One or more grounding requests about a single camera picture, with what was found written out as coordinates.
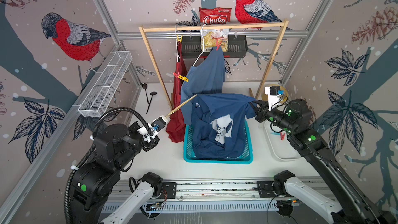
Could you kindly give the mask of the yellow plastic hanger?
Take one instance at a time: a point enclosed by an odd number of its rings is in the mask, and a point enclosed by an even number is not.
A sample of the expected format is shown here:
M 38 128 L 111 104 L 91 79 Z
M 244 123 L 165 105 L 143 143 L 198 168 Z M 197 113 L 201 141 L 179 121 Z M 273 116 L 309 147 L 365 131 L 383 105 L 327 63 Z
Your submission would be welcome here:
M 170 113 L 168 113 L 165 117 L 169 118 L 171 115 L 173 115 L 175 112 L 177 112 L 179 109 L 181 109 L 184 105 L 186 105 L 188 102 L 190 102 L 192 99 L 194 99 L 197 96 L 197 94 L 193 95 L 191 98 L 187 99 L 180 105 L 178 105 L 175 109 L 173 109 Z

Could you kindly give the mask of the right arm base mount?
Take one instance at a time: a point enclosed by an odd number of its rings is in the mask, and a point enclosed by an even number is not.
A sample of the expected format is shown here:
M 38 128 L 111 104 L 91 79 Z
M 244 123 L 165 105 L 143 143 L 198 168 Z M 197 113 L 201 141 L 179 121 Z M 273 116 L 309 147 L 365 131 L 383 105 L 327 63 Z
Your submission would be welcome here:
M 292 195 L 287 193 L 285 185 L 278 181 L 257 181 L 256 190 L 260 198 L 293 198 Z

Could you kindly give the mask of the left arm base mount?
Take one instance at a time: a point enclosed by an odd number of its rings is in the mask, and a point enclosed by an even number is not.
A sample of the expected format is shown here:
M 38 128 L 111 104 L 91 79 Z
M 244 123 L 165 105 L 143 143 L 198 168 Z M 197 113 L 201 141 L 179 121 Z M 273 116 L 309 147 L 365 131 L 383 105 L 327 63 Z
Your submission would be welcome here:
M 175 199 L 177 193 L 176 182 L 163 182 L 161 188 L 154 191 L 154 195 L 150 198 L 151 200 L 164 200 L 164 199 Z

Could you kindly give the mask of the navy printed t-shirt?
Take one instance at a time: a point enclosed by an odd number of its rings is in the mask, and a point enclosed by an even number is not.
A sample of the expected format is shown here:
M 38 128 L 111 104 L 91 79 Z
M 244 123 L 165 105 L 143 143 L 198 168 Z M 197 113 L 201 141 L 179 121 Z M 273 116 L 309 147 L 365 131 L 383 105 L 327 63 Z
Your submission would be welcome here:
M 256 116 L 243 94 L 200 94 L 192 100 L 192 146 L 195 156 L 204 160 L 238 158 L 246 145 L 246 119 Z

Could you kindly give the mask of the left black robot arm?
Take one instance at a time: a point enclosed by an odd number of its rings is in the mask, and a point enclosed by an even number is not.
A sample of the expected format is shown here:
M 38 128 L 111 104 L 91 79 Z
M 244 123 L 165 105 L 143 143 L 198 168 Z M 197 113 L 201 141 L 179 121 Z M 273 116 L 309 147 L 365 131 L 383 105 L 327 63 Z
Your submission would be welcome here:
M 120 112 L 133 114 L 138 120 L 131 126 L 112 124 L 100 131 L 106 118 Z M 150 151 L 159 142 L 157 134 L 167 125 L 160 116 L 147 122 L 135 110 L 117 107 L 108 110 L 96 122 L 93 144 L 82 160 L 72 166 L 64 193 L 64 215 L 68 224 L 98 224 L 101 210 L 122 172 L 128 171 L 136 155 Z

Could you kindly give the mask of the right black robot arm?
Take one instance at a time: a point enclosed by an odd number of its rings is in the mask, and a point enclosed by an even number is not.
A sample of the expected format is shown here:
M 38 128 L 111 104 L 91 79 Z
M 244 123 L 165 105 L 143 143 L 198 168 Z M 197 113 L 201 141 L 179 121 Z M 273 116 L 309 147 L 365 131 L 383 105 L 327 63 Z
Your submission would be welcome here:
M 285 104 L 283 111 L 270 108 L 267 101 L 254 101 L 251 106 L 259 123 L 269 121 L 287 134 L 290 145 L 318 172 L 335 196 L 331 200 L 306 186 L 293 173 L 285 170 L 274 177 L 277 196 L 293 196 L 330 224 L 395 224 L 390 211 L 379 209 L 347 175 L 321 135 L 309 126 L 312 116 L 303 99 Z

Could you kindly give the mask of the slate blue t-shirt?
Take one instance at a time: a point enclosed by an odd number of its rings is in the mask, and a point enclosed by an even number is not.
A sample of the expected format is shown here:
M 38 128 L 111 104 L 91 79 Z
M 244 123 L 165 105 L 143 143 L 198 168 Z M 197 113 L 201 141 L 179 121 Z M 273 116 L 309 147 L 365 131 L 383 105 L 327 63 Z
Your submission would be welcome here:
M 203 67 L 206 67 L 205 61 L 210 61 L 209 56 L 200 64 Z M 188 82 L 184 82 L 181 87 L 181 102 L 186 101 L 191 98 L 193 95 L 197 94 L 197 96 L 184 105 L 181 108 L 181 112 L 183 114 L 184 123 L 186 125 L 191 125 L 191 123 L 196 121 L 197 118 L 202 119 L 203 114 L 209 113 L 209 103 L 205 102 L 208 94 L 221 94 L 223 82 L 220 82 L 220 78 L 217 75 L 213 76 L 213 81 L 209 81 L 209 76 L 203 74 L 201 71 L 195 72 L 197 67 L 191 67 L 187 74 Z

